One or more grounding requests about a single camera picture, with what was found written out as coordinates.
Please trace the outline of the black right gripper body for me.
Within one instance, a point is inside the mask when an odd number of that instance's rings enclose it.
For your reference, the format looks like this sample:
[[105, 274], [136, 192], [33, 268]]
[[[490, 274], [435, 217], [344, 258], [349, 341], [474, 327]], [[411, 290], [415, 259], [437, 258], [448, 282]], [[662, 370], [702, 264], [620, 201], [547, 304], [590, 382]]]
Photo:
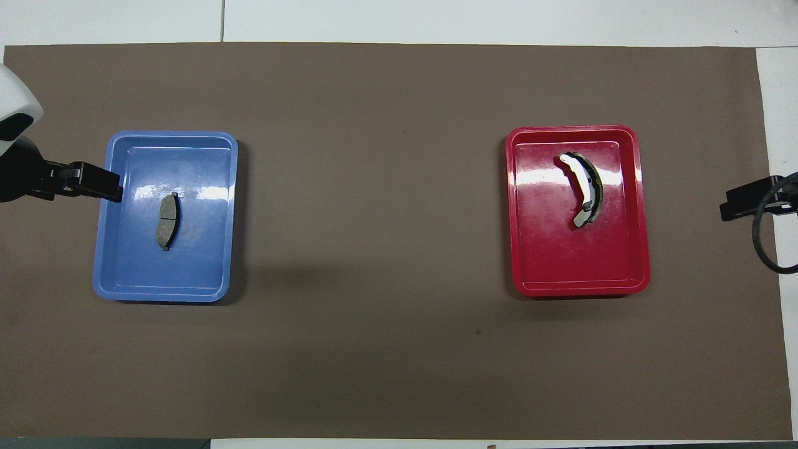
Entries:
[[775, 186], [778, 187], [775, 192], [775, 215], [798, 215], [798, 171], [780, 177]]

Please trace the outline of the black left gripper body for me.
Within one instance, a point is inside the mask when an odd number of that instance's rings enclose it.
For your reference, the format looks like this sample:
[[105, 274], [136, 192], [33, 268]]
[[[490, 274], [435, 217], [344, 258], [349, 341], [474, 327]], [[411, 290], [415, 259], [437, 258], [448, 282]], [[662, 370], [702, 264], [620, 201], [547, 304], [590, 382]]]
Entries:
[[37, 145], [20, 137], [0, 156], [0, 203], [23, 196], [53, 201], [55, 196], [71, 196], [60, 171], [68, 165], [46, 161]]

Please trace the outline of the small grey brake pad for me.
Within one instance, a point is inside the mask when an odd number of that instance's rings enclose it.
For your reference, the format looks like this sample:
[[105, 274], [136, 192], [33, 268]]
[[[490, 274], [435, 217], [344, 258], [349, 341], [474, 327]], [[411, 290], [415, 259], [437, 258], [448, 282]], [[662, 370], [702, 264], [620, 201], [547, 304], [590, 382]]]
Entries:
[[181, 204], [176, 191], [171, 191], [161, 199], [158, 222], [156, 227], [156, 242], [163, 252], [168, 252], [176, 238], [181, 222]]

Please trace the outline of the blue plastic tray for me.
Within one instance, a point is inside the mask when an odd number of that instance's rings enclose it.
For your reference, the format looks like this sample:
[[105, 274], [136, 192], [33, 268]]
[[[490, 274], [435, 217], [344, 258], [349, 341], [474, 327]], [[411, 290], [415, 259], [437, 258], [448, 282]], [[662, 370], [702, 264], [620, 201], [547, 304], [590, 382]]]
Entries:
[[[239, 145], [225, 132], [128, 130], [109, 140], [105, 168], [120, 203], [100, 205], [92, 286], [140, 303], [214, 303], [230, 287]], [[181, 222], [156, 242], [161, 199], [176, 191]]]

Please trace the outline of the red plastic tray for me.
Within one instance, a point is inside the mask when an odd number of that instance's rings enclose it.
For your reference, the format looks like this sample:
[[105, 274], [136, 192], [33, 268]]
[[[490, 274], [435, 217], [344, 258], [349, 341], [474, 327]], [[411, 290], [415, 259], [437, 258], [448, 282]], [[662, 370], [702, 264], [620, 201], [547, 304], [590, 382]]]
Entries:
[[[638, 137], [624, 125], [522, 127], [506, 137], [511, 278], [527, 297], [611, 297], [650, 283]], [[603, 205], [576, 228], [582, 195], [558, 156], [579, 152], [600, 173]]]

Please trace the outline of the brown table mat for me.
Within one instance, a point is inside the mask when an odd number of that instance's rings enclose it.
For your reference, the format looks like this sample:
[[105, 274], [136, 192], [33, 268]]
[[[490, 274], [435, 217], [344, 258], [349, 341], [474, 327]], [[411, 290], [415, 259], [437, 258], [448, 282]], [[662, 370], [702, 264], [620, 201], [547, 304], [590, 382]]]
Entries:
[[[100, 202], [0, 204], [0, 437], [789, 440], [779, 279], [726, 190], [769, 173], [753, 49], [8, 47], [45, 157], [239, 142], [227, 295], [100, 298]], [[527, 299], [504, 142], [626, 125], [651, 281]]]

